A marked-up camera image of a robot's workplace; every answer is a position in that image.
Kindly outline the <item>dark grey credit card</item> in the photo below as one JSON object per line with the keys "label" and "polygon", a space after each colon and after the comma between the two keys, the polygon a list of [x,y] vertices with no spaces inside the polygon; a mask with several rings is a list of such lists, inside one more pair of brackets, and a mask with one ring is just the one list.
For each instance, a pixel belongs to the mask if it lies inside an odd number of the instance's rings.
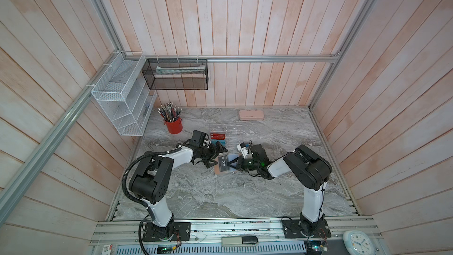
{"label": "dark grey credit card", "polygon": [[227,162],[228,162],[227,155],[218,157],[219,172],[229,171]]}

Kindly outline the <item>red credit card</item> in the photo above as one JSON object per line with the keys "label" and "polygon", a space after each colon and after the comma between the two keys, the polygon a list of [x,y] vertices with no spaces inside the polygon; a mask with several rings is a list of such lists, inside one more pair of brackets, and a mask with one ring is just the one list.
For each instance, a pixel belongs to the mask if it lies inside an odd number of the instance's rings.
{"label": "red credit card", "polygon": [[226,134],[225,133],[211,133],[210,137],[213,140],[225,140]]}

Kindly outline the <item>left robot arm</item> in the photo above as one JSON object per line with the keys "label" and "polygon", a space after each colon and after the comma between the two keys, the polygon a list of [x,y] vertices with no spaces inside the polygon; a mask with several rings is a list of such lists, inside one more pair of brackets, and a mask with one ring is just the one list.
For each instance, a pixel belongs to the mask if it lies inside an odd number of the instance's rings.
{"label": "left robot arm", "polygon": [[194,130],[192,137],[177,144],[175,149],[147,151],[132,161],[123,174],[122,191],[128,199],[145,207],[150,217],[146,221],[147,229],[160,238],[169,238],[174,233],[174,215],[165,194],[173,169],[200,162],[211,168],[217,164],[216,157],[227,151],[221,143],[213,144],[206,133]]}

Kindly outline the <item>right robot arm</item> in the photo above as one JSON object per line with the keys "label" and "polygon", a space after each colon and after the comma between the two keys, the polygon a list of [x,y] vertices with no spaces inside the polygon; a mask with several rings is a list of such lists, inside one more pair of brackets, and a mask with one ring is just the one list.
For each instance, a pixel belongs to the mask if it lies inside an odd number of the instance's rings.
{"label": "right robot arm", "polygon": [[287,238],[331,236],[323,212],[324,191],[333,169],[323,157],[305,145],[270,161],[262,145],[238,145],[239,157],[221,160],[220,166],[251,173],[266,180],[292,172],[304,186],[304,204],[300,218],[282,217]]}

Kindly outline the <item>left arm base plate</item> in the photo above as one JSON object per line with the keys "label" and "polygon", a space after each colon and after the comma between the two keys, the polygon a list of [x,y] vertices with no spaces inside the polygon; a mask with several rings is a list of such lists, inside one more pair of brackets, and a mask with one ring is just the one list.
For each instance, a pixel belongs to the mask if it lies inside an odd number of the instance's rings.
{"label": "left arm base plate", "polygon": [[191,223],[188,221],[170,222],[167,227],[159,227],[149,223],[145,224],[142,233],[144,242],[188,241],[191,234]]}

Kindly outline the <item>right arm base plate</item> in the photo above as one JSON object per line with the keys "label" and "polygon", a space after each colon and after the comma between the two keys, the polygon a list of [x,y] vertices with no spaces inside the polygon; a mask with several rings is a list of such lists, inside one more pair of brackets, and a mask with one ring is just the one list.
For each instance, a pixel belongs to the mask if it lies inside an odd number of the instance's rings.
{"label": "right arm base plate", "polygon": [[315,238],[331,237],[330,227],[324,216],[315,223],[310,222],[304,217],[295,220],[289,217],[283,217],[281,223],[285,238],[307,238],[309,236]]}

